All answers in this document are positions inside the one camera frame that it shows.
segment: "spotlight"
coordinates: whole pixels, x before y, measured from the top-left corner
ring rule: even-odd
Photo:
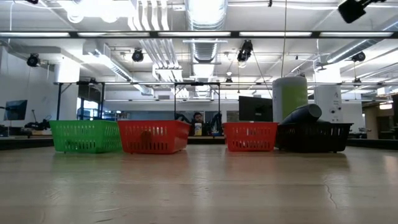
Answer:
[[[360,53],[358,53],[358,54],[356,54],[356,55],[351,57],[351,60],[353,62],[363,62],[363,61],[365,61],[365,59],[366,59],[366,55],[365,55],[364,52],[360,52]]]
[[[141,62],[144,59],[144,54],[142,54],[142,49],[134,49],[134,53],[132,54],[132,60],[135,62]]]
[[[30,54],[30,57],[27,59],[26,64],[30,67],[39,67],[40,59],[38,54]]]
[[[251,56],[251,52],[253,51],[253,45],[251,40],[244,40],[243,46],[238,54],[238,61],[245,62]]]
[[[29,3],[32,3],[32,4],[37,4],[37,3],[39,3],[39,0],[25,0],[25,1],[27,1],[27,2],[29,2]]]
[[[352,23],[365,15],[365,8],[372,2],[385,2],[386,0],[346,0],[338,6],[342,18],[346,23]]]

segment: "person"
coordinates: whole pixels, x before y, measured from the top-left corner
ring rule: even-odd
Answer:
[[[209,127],[208,124],[203,122],[202,114],[200,112],[195,112],[195,114],[193,114],[193,120],[191,122],[190,136],[195,135],[195,124],[196,123],[201,123],[201,135],[202,136],[211,135],[211,128]]]

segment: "table surface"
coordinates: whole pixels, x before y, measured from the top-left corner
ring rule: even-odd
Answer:
[[[396,223],[398,153],[0,151],[2,223]]]

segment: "ceiling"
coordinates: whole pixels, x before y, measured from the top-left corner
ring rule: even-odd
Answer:
[[[60,8],[63,1],[44,1],[38,4],[40,8],[32,7],[24,1],[0,1],[0,30],[78,30],[78,31],[107,31],[130,30],[127,18],[120,17],[114,23],[104,22],[99,17],[86,17],[80,23],[68,21],[66,10]],[[117,0],[125,4],[129,0]],[[287,9],[285,1],[274,0],[272,7],[267,7],[267,1],[229,0],[226,13],[225,30],[284,30],[285,10],[287,30],[377,30],[381,24],[394,16],[397,17],[398,0],[388,0],[379,3],[383,7],[368,7],[367,14],[352,24],[346,24],[336,10],[327,9],[335,7],[338,0],[288,0]],[[186,30],[184,1],[169,0],[168,22],[172,30]],[[226,72],[232,72],[234,82],[262,81],[261,74],[269,81],[286,75],[295,75],[291,71],[306,60],[313,60],[317,55],[330,54],[350,42],[350,39],[253,39],[254,55],[248,60],[245,68],[238,68],[236,52],[243,43],[243,39],[228,39],[228,43],[220,44],[215,66],[213,81],[223,82],[227,77]],[[31,47],[59,47],[70,53],[83,63],[81,77],[95,77],[98,81],[113,82],[116,75],[104,65],[93,63],[83,55],[83,39],[12,39],[12,46]],[[144,61],[134,63],[131,55],[135,48],[142,47],[137,39],[100,39],[99,44],[107,44],[111,49],[111,56],[131,73],[135,80],[144,82],[155,81],[152,73],[153,62],[144,54]],[[182,76],[189,78],[192,73],[192,58],[188,44],[182,39],[172,40],[179,64],[182,66]],[[396,39],[383,40],[382,42],[364,50],[366,60],[356,64],[353,69],[352,62],[341,62],[341,77],[343,81],[351,81],[357,76],[377,71],[396,63],[398,56],[398,41]],[[309,81],[313,81],[311,66],[303,72]],[[379,82],[388,79],[389,82],[397,81],[398,67],[367,79],[367,82]],[[364,88],[373,90],[374,86]]]

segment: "basket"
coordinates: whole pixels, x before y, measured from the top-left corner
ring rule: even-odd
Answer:
[[[279,149],[295,152],[341,152],[353,124],[313,123],[278,126]]]
[[[231,152],[273,151],[277,123],[225,123],[224,133]]]
[[[123,151],[173,154],[187,146],[190,125],[182,121],[118,121]]]
[[[50,121],[58,152],[121,151],[119,128],[112,121]]]

